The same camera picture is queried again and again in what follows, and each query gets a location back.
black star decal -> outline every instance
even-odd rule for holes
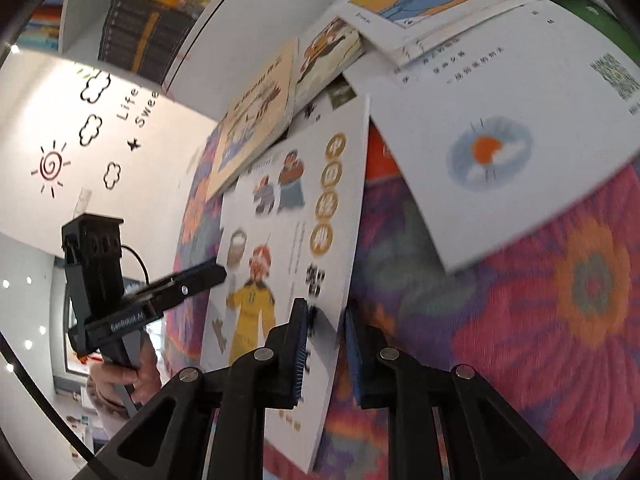
[[[136,150],[138,148],[140,148],[141,146],[138,144],[138,140],[137,139],[133,139],[133,140],[128,140],[127,144],[129,145],[129,147],[131,148],[131,151]]]

cloud illustration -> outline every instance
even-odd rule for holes
[[[111,84],[111,74],[108,72],[98,72],[90,77],[86,82],[86,87],[82,90],[80,98],[89,104],[95,104],[100,99],[102,92]]]
[[[91,141],[95,139],[98,135],[100,135],[100,127],[102,126],[102,118],[98,117],[95,114],[91,114],[80,133],[80,146],[88,146],[91,144]]]
[[[109,191],[112,190],[120,181],[120,171],[122,168],[115,162],[110,162],[107,166],[107,172],[104,174],[102,180],[104,181],[104,187]]]
[[[527,149],[527,143],[524,140],[518,140],[517,142],[508,142],[503,145],[500,150],[494,153],[494,164],[504,164],[514,158],[520,156],[520,154]]]

cloud decal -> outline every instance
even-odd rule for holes
[[[102,180],[104,181],[104,187],[111,191],[117,183],[120,181],[120,171],[122,168],[115,162],[110,162],[107,165],[107,172],[104,174]]]
[[[98,72],[90,77],[86,82],[86,87],[82,90],[80,98],[93,105],[98,102],[102,92],[104,92],[111,84],[111,74],[108,72]]]
[[[102,118],[98,117],[95,114],[91,114],[80,133],[78,134],[80,137],[80,146],[87,147],[91,144],[91,141],[95,139],[98,135],[100,135],[100,127],[102,126]]]

green book cover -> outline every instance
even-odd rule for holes
[[[640,66],[640,48],[620,22],[593,0],[552,0],[599,30]]]

yellow robe figure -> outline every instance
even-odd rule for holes
[[[266,339],[276,325],[273,294],[263,281],[249,280],[226,298],[226,306],[240,308],[236,333],[231,345],[229,365],[240,356],[258,347],[258,318],[262,313],[262,334]]]

